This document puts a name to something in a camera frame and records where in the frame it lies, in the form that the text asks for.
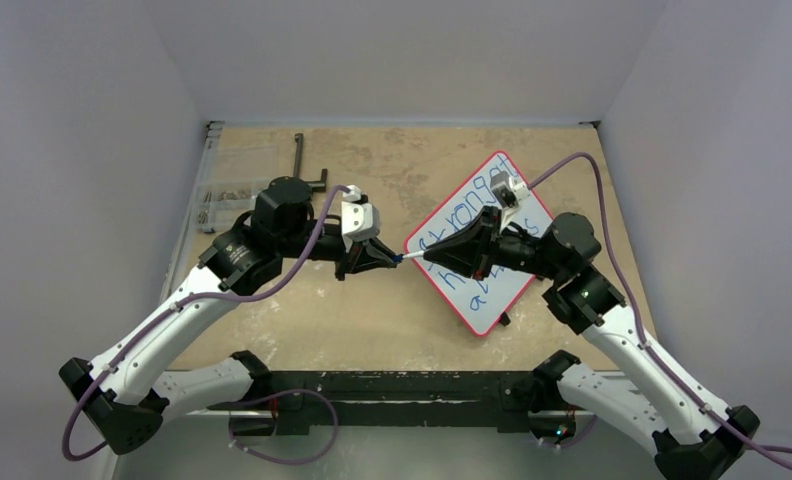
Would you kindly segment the whiteboard marker pen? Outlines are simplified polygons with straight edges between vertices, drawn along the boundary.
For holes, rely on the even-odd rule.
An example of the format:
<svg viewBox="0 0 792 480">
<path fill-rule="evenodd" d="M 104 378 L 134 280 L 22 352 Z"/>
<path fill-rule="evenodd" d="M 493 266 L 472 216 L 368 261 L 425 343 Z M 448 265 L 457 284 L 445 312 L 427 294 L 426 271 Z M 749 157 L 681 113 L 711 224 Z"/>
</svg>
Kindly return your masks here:
<svg viewBox="0 0 792 480">
<path fill-rule="evenodd" d="M 408 252 L 408 253 L 405 253 L 405 254 L 403 254 L 403 255 L 401 256 L 401 258 L 402 258 L 403 260 L 408 260 L 408 259 L 415 259 L 415 258 L 422 258 L 422 257 L 423 257 L 423 255 L 424 255 L 424 253 L 425 253 L 425 251 L 424 251 L 424 250 L 418 250 L 418 251 L 414 251 L 414 252 Z"/>
</svg>

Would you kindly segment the pink framed whiteboard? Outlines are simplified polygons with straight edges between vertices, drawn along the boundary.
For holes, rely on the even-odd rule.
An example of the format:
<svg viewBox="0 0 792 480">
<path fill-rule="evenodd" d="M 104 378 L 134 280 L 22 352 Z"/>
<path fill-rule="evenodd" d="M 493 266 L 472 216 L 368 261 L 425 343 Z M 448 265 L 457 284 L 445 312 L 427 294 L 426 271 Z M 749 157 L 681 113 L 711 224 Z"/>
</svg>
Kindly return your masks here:
<svg viewBox="0 0 792 480">
<path fill-rule="evenodd" d="M 483 206 L 498 206 L 491 193 L 491 177 L 500 172 L 526 180 L 506 152 L 494 152 L 414 228 L 404 241 L 404 250 L 424 250 L 466 227 Z M 485 279 L 474 280 L 423 259 L 413 263 L 476 336 L 487 335 L 533 281 L 526 273 L 498 266 Z"/>
</svg>

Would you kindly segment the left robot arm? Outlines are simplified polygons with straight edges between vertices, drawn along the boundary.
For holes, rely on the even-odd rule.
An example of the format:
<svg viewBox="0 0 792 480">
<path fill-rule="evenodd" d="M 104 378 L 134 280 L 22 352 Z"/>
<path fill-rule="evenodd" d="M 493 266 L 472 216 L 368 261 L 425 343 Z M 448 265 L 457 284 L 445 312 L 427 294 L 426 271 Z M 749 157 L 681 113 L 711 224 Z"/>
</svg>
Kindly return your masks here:
<svg viewBox="0 0 792 480">
<path fill-rule="evenodd" d="M 138 327 L 94 358 L 72 358 L 60 368 L 75 414 L 89 419 L 105 447 L 127 454 L 184 414 L 268 400 L 271 371 L 249 351 L 197 370 L 170 365 L 226 314 L 276 294 L 305 262 L 332 263 L 338 280 L 398 265 L 400 256 L 380 240 L 378 210 L 358 187 L 328 193 L 338 214 L 316 211 L 312 196 L 300 179 L 274 179 Z"/>
</svg>

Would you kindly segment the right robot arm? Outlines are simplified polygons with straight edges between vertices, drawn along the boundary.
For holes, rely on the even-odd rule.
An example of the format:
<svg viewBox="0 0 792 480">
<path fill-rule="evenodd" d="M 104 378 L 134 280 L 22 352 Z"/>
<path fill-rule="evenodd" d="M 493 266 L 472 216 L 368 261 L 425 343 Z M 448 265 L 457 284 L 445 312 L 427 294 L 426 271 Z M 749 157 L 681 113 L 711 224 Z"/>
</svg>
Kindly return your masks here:
<svg viewBox="0 0 792 480">
<path fill-rule="evenodd" d="M 543 295 L 548 310 L 635 387 L 610 385 L 559 350 L 533 371 L 532 410 L 557 402 L 582 407 L 643 447 L 665 478 L 720 478 L 744 453 L 740 438 L 757 431 L 757 415 L 712 394 L 638 324 L 628 299 L 592 263 L 601 245 L 586 217 L 563 213 L 540 237 L 504 226 L 502 217 L 497 207 L 483 208 L 424 248 L 423 259 L 474 280 L 503 267 L 551 281 Z"/>
</svg>

